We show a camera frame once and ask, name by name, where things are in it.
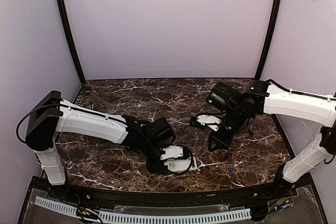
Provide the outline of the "white remote control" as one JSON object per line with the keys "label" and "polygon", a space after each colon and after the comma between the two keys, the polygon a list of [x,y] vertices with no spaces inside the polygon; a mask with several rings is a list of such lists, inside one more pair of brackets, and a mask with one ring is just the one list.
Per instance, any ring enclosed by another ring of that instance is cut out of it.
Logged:
{"label": "white remote control", "polygon": [[168,168],[168,170],[175,173],[184,172],[185,170],[188,169],[190,165],[191,167],[189,168],[188,171],[197,170],[197,162],[195,157],[193,158],[189,157],[188,160],[170,158],[164,162],[164,165]]}

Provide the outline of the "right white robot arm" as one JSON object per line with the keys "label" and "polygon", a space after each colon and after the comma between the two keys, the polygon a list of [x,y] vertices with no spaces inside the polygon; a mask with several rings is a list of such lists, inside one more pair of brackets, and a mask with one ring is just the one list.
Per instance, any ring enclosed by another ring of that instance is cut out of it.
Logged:
{"label": "right white robot arm", "polygon": [[228,149],[235,133],[257,114],[286,115],[321,124],[319,134],[300,154],[279,169],[280,183],[294,184],[324,159],[335,155],[335,97],[287,89],[273,80],[249,81],[243,91],[219,82],[206,102],[222,113],[220,120],[208,116],[205,125],[213,127],[208,150]]}

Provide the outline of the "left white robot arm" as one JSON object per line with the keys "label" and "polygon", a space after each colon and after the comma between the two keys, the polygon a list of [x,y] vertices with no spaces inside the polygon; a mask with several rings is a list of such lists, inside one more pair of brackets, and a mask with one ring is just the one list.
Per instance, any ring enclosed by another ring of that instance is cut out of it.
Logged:
{"label": "left white robot arm", "polygon": [[63,186],[67,173],[57,151],[58,133],[76,133],[125,146],[146,157],[150,173],[183,175],[196,169],[196,160],[186,146],[170,143],[176,135],[166,118],[149,122],[129,115],[111,115],[77,106],[61,98],[59,91],[50,91],[27,115],[26,144],[37,155],[48,181]]}

